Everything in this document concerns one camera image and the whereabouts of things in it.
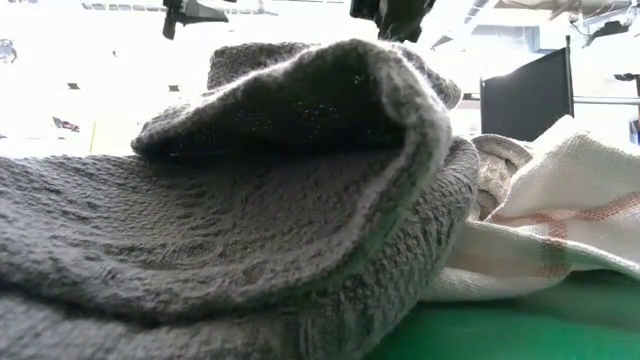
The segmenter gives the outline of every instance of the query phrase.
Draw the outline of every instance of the terry cloth texture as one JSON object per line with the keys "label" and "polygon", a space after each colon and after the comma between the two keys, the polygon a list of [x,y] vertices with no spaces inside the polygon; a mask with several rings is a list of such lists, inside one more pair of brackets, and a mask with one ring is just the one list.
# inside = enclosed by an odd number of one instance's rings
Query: terry cloth texture
{"label": "terry cloth texture", "polygon": [[0,158],[0,358],[362,357],[476,191],[408,58],[308,47],[168,108],[136,156]]}

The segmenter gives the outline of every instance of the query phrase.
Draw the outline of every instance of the metal rod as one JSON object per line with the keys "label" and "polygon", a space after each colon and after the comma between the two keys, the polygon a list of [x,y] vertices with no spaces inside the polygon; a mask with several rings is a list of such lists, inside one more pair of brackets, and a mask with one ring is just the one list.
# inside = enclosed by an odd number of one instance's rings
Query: metal rod
{"label": "metal rod", "polygon": [[[480,101],[480,94],[466,93],[463,100]],[[640,106],[640,97],[595,97],[595,96],[574,96],[573,102],[576,104],[594,105],[636,105]]]}

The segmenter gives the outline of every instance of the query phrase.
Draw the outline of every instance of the green table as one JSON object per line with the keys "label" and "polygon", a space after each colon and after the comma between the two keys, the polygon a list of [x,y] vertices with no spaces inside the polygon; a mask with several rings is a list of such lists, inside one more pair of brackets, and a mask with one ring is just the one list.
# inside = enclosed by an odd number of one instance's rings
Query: green table
{"label": "green table", "polygon": [[576,274],[499,302],[417,307],[366,360],[640,360],[640,284]]}

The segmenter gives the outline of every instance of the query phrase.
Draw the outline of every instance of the black monitor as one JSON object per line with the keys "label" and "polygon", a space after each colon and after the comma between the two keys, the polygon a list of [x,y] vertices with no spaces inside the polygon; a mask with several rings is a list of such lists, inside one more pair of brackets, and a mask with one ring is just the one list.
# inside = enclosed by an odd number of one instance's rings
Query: black monitor
{"label": "black monitor", "polygon": [[573,112],[569,47],[480,81],[483,134],[533,141]]}

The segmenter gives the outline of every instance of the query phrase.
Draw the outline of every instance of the white towel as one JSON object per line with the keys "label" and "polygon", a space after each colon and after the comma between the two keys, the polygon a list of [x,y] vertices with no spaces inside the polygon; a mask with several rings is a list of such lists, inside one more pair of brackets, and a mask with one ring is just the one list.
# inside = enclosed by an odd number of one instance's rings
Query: white towel
{"label": "white towel", "polygon": [[492,135],[474,143],[478,206],[425,301],[526,295],[572,271],[640,280],[637,146],[610,145],[571,117],[530,146]]}

